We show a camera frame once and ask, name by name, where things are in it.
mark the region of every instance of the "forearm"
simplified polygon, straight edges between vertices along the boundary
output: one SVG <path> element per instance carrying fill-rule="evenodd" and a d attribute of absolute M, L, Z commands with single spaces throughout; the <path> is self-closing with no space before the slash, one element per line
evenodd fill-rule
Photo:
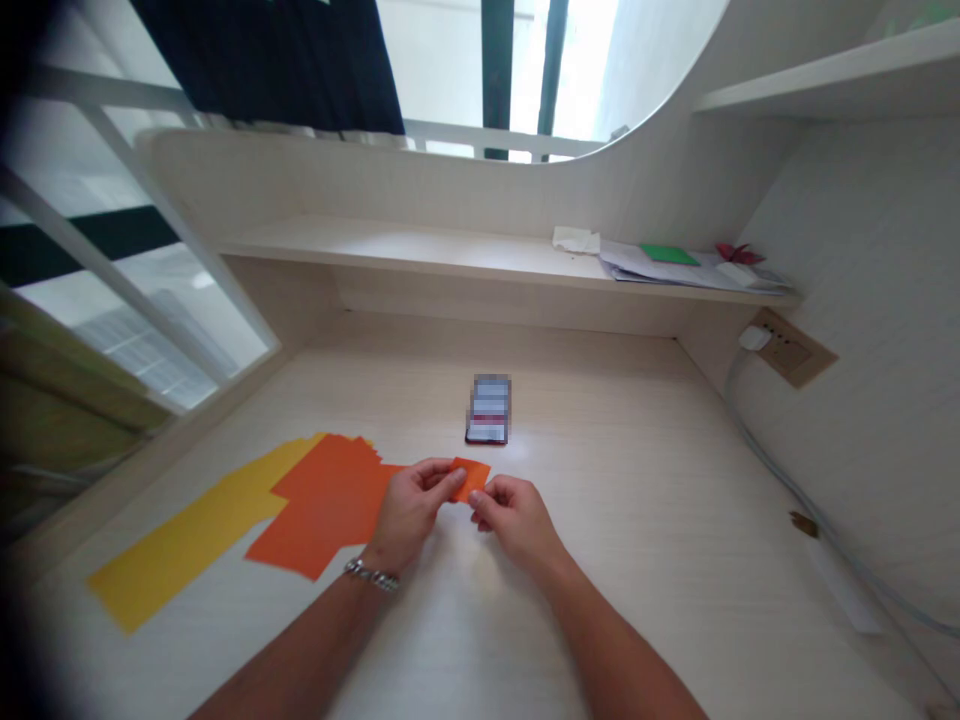
<path fill-rule="evenodd" d="M 369 582 L 341 576 L 192 720 L 321 717 L 387 598 Z"/>
<path fill-rule="evenodd" d="M 553 608 L 594 717 L 705 719 L 683 682 L 569 556 L 535 578 Z"/>

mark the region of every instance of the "wristwatch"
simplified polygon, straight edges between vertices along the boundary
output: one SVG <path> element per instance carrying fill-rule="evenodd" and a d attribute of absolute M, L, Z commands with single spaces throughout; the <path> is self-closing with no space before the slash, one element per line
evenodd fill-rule
<path fill-rule="evenodd" d="M 400 587 L 400 581 L 392 575 L 387 575 L 379 570 L 370 570 L 363 566 L 363 560 L 359 557 L 353 558 L 343 566 L 344 575 L 356 575 L 361 580 L 372 582 L 384 592 L 394 593 Z"/>

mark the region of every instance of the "white cable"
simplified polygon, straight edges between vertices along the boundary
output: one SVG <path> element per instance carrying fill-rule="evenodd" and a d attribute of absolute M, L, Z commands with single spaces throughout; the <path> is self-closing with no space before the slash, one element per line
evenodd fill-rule
<path fill-rule="evenodd" d="M 856 555 L 848 550 L 843 542 L 841 542 L 837 531 L 834 530 L 833 526 L 830 524 L 830 521 L 824 516 L 823 511 L 819 508 L 819 506 L 810 499 L 803 489 L 797 485 L 793 478 L 787 475 L 787 473 L 782 470 L 776 462 L 774 462 L 773 458 L 767 454 L 767 451 L 763 449 L 763 446 L 760 445 L 760 442 L 753 436 L 753 433 L 750 432 L 749 428 L 747 428 L 743 418 L 740 417 L 740 413 L 737 411 L 737 407 L 733 402 L 733 382 L 736 379 L 740 368 L 743 366 L 744 360 L 748 354 L 749 352 L 742 347 L 737 350 L 737 354 L 734 357 L 733 362 L 730 364 L 730 370 L 727 372 L 727 380 L 723 387 L 723 399 L 727 405 L 727 410 L 730 413 L 730 417 L 733 419 L 734 425 L 737 426 L 737 429 L 740 431 L 740 434 L 743 436 L 743 439 L 746 441 L 747 445 L 760 459 L 760 462 L 762 462 L 767 469 L 772 472 L 774 476 L 796 496 L 796 498 L 800 501 L 800 504 L 807 511 L 807 514 L 817 523 L 820 531 L 823 533 L 823 536 L 830 541 L 836 551 L 840 553 L 844 560 L 850 564 L 854 572 L 856 572 L 866 582 L 872 585 L 880 594 L 890 599 L 897 607 L 899 607 L 917 622 L 930 628 L 931 630 L 955 640 L 960 639 L 960 627 L 941 622 L 925 613 L 923 610 L 903 597 L 903 595 L 890 587 L 882 579 L 880 579 L 870 568 L 864 565 Z M 924 657 L 923 653 L 920 652 L 919 648 L 917 648 L 914 642 L 905 634 L 903 637 L 913 647 L 914 651 L 918 654 L 924 665 L 926 665 L 927 668 L 933 673 L 934 677 L 938 680 L 944 691 L 953 699 L 958 707 L 960 707 L 960 698 L 957 698 L 957 696 L 953 694 L 949 686 L 946 684 L 943 678 L 940 677 L 926 657 Z"/>

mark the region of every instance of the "hand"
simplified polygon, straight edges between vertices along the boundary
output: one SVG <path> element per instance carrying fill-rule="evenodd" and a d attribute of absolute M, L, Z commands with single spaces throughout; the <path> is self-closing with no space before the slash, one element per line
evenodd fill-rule
<path fill-rule="evenodd" d="M 404 468 L 387 485 L 373 539 L 360 554 L 363 564 L 395 577 L 417 559 L 437 511 L 463 485 L 463 468 L 450 472 L 450 458 L 429 458 Z"/>
<path fill-rule="evenodd" d="M 496 533 L 507 557 L 534 581 L 573 562 L 533 483 L 497 475 L 483 492 L 470 493 L 470 507 L 477 529 Z"/>

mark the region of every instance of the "smartphone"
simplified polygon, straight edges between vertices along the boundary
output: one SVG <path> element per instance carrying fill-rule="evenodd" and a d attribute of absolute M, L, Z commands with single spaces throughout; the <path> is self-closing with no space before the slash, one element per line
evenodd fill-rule
<path fill-rule="evenodd" d="M 471 444 L 506 445 L 510 424 L 510 377 L 476 375 L 470 393 L 466 441 Z"/>

